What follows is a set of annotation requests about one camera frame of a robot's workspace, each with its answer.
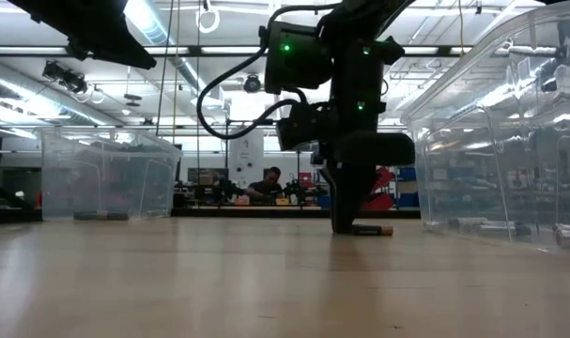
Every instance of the wooden table surface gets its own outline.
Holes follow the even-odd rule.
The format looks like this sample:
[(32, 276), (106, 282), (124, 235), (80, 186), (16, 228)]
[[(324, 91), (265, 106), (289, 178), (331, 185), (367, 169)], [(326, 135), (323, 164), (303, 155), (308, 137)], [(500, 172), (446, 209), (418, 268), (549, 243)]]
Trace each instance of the wooden table surface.
[(570, 336), (570, 255), (364, 223), (0, 227), (0, 338)]

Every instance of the clear plastic bin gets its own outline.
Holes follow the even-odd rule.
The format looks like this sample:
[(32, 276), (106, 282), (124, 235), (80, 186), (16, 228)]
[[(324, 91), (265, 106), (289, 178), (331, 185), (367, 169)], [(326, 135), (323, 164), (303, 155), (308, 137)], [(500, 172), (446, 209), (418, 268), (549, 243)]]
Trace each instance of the clear plastic bin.
[(181, 152), (146, 131), (38, 129), (42, 217), (125, 220), (169, 216)]
[(570, 247), (570, 2), (495, 29), (402, 121), (427, 228)]

